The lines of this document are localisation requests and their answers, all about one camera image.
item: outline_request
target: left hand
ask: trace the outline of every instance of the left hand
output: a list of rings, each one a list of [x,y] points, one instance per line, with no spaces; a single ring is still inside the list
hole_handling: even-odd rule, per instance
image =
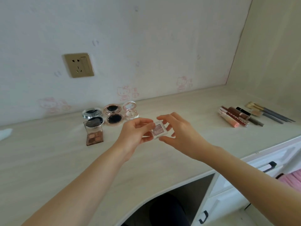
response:
[[[148,118],[135,118],[127,121],[123,124],[121,133],[113,146],[124,151],[127,161],[139,144],[153,139],[150,130],[154,127],[155,123]]]

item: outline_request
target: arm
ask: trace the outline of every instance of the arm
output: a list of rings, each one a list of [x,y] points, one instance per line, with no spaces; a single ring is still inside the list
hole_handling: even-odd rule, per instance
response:
[[[224,149],[213,146],[177,113],[157,117],[169,123],[172,137],[160,137],[183,154],[202,161],[235,186],[275,226],[300,225],[301,194],[266,175]]]
[[[123,163],[139,144],[153,139],[149,131],[154,126],[153,121],[146,118],[126,122],[115,144],[22,226],[87,225]]]

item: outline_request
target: outlet switch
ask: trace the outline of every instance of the outlet switch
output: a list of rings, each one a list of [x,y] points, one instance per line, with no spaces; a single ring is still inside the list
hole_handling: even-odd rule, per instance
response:
[[[94,76],[88,53],[65,54],[64,56],[73,78]]]

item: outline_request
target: brush handle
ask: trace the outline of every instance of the brush handle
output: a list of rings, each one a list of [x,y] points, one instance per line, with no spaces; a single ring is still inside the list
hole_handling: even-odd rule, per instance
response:
[[[270,111],[270,112],[272,112],[272,113],[275,113],[276,115],[279,115],[279,116],[281,116],[281,117],[283,117],[283,118],[285,118],[285,119],[288,119],[289,121],[295,122],[294,120],[292,120],[292,119],[290,119],[290,118],[287,118],[287,117],[285,117],[285,116],[282,116],[282,115],[280,115],[279,113],[274,112],[273,110],[270,110],[270,109],[268,109],[268,108],[265,108],[265,109],[268,110],[268,111]]]
[[[266,108],[263,108],[262,111],[265,112],[265,113],[267,113],[267,114],[270,114],[270,115],[272,115],[273,117],[276,117],[276,118],[278,118],[278,119],[280,119],[280,120],[283,120],[283,121],[285,121],[285,122],[288,122],[288,119],[282,117],[281,115],[277,115],[276,113],[274,113],[274,112],[272,112],[272,111],[270,111],[270,110],[267,110]]]
[[[274,121],[276,121],[276,122],[278,122],[278,123],[280,123],[280,124],[283,124],[282,121],[278,120],[276,117],[273,117],[273,116],[270,115],[270,114],[263,113],[263,115],[266,116],[266,117],[268,117],[268,118],[270,118],[270,119],[272,119],[272,120],[274,120]]]

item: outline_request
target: right hand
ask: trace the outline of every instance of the right hand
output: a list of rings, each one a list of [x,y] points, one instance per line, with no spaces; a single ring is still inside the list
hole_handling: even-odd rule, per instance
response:
[[[167,131],[173,129],[174,133],[171,136],[175,137],[163,136],[160,137],[159,140],[173,146],[190,158],[206,163],[212,152],[216,150],[216,146],[207,142],[191,124],[179,114],[173,112],[171,114],[158,116],[157,119],[162,120],[163,124],[169,123],[166,129]]]

